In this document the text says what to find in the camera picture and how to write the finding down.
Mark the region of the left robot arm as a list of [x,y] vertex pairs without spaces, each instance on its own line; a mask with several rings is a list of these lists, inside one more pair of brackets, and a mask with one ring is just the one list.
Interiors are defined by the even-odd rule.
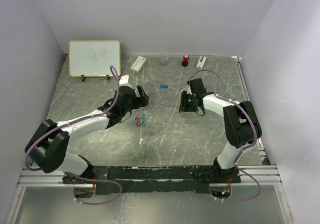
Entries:
[[81,183],[88,183],[94,176],[94,166],[81,155],[69,154],[68,145],[121,123],[127,113],[148,104],[149,97],[142,86],[135,89],[120,86],[113,98],[89,114],[69,121],[43,121],[25,148],[26,159],[31,159],[44,173],[61,170],[74,174]]

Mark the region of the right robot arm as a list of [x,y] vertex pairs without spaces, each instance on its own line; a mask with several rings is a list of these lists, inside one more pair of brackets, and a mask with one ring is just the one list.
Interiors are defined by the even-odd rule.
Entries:
[[262,128],[250,101],[238,102],[215,92],[208,92],[201,78],[187,81],[188,89],[182,91],[179,113],[205,114],[212,111],[223,117],[227,143],[214,160],[213,179],[222,183],[236,170],[235,164],[242,153],[254,146],[262,136]]

